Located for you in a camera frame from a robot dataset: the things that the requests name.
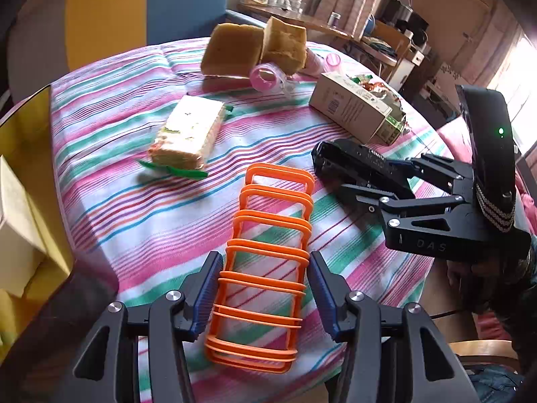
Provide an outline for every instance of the window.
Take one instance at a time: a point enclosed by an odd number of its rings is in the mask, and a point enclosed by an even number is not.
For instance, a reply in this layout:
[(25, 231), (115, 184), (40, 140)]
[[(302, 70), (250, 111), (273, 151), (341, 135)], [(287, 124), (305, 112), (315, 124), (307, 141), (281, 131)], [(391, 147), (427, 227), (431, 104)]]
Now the window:
[(489, 88), (503, 94), (513, 138), (525, 154), (537, 141), (537, 50), (526, 37), (511, 52), (504, 68)]

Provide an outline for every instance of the round table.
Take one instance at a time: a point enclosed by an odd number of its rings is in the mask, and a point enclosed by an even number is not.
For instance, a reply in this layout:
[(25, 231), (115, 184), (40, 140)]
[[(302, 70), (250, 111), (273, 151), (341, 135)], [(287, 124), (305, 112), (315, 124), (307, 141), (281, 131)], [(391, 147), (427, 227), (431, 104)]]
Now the round table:
[[(253, 162), (270, 162), (313, 173), (311, 149), (318, 141), (349, 134), (308, 106), (315, 79), (296, 76), (290, 97), (261, 94), (248, 80), (205, 77), (200, 61), (207, 38), (149, 46), (114, 56), (72, 72), (53, 84), (52, 131), (55, 172), (65, 218), (77, 248), (103, 253), (120, 282), (118, 299), (127, 306), (149, 303), (197, 271), (211, 250), (224, 252), (231, 237), (232, 215), (244, 172)], [(315, 43), (319, 55), (335, 52)], [(340, 53), (349, 74), (371, 72)], [(219, 131), (207, 163), (207, 179), (191, 181), (142, 167), (147, 149), (177, 101), (201, 95), (233, 106)], [(394, 145), (373, 143), (380, 153), (403, 159), (422, 152), (449, 156), (428, 123), (406, 102), (412, 131)], [(441, 191), (421, 180), (411, 185), (417, 196)], [(418, 300), (432, 264), (428, 257), (386, 249), (373, 214), (357, 208), (348, 215), (316, 181), (313, 232), (309, 250), (320, 250), (331, 271), (342, 274), (384, 304)], [(291, 215), (299, 207), (261, 197), (252, 208)], [(244, 236), (293, 244), (297, 236), (253, 225)], [(289, 274), (277, 260), (245, 257), (240, 269), (283, 279)], [(254, 311), (285, 314), (287, 298), (254, 288), (230, 291), (228, 304)], [(299, 355), (286, 374), (268, 374), (215, 365), (203, 350), (204, 335), (185, 343), (197, 402), (251, 403), (281, 401), (332, 377), (343, 347), (324, 332), (311, 291), (302, 304)], [(234, 341), (278, 348), (280, 328), (237, 322)], [(140, 340), (141, 400), (150, 400), (147, 339)]]

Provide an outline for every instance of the orange rack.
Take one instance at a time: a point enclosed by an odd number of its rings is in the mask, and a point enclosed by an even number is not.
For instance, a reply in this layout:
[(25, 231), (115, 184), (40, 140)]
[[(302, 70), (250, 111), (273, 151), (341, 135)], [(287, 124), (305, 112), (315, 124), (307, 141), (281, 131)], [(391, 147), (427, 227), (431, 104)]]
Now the orange rack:
[[(302, 183), (304, 192), (253, 184), (254, 176)], [(250, 165), (246, 170), (245, 181), (246, 184), (241, 189), (239, 196), (239, 211), (233, 217), (233, 238), (227, 242), (226, 263), (218, 279), (218, 293), (214, 302), (213, 318), (205, 340), (205, 347), (208, 358), (219, 364), (249, 370), (284, 373), (291, 368), (291, 363), (296, 359), (297, 331), (300, 329), (302, 321), (299, 318), (300, 303), (302, 297), (305, 296), (304, 275), (309, 264), (309, 254), (306, 251), (306, 247), (311, 237), (309, 217), (313, 211), (311, 194), (313, 193), (315, 181), (310, 173), (303, 170), (265, 163)], [(299, 203), (303, 207), (303, 219), (249, 210), (246, 205), (248, 197), (252, 195)], [(242, 239), (240, 238), (241, 228), (245, 221), (298, 230), (301, 234), (300, 248)], [(233, 271), (235, 253), (237, 252), (294, 261), (297, 263), (296, 281), (277, 280)], [(227, 306), (225, 302), (227, 285), (229, 284), (267, 289), (292, 295), (291, 316), (264, 314)], [(218, 337), (222, 318), (286, 328), (286, 348), (284, 350), (274, 350), (224, 341)]]

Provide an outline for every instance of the bread slice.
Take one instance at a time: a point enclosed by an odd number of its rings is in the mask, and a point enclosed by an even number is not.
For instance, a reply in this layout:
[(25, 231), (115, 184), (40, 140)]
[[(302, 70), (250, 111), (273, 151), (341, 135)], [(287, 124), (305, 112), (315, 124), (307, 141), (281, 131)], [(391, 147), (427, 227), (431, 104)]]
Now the bread slice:
[(208, 76), (249, 77), (259, 62), (263, 32), (256, 26), (218, 24), (203, 55), (201, 72)]
[(285, 74), (292, 76), (304, 68), (306, 53), (305, 28), (284, 23), (274, 16), (265, 27), (261, 62), (273, 62)]
[(151, 160), (183, 170), (203, 168), (225, 113), (222, 101), (184, 95), (149, 147)]

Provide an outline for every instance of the screw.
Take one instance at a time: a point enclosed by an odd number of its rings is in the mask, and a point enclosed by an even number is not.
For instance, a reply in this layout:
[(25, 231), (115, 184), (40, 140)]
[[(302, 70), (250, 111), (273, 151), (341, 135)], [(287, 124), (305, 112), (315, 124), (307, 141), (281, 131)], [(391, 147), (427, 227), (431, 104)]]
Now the screw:
[(181, 298), (181, 295), (181, 292), (179, 292), (178, 290), (169, 290), (168, 292), (166, 292), (166, 298), (171, 301), (179, 300)]
[(414, 303), (414, 302), (407, 304), (406, 308), (408, 309), (408, 312), (410, 312), (411, 314), (417, 314), (418, 312), (421, 312), (422, 310), (422, 307), (419, 304)]
[(362, 301), (365, 298), (365, 294), (359, 290), (352, 290), (348, 293), (348, 296), (352, 301)]
[(116, 312), (121, 311), (122, 307), (123, 306), (119, 301), (113, 301), (112, 303), (108, 305), (107, 309), (108, 309), (108, 312), (112, 312), (113, 314), (115, 314)]

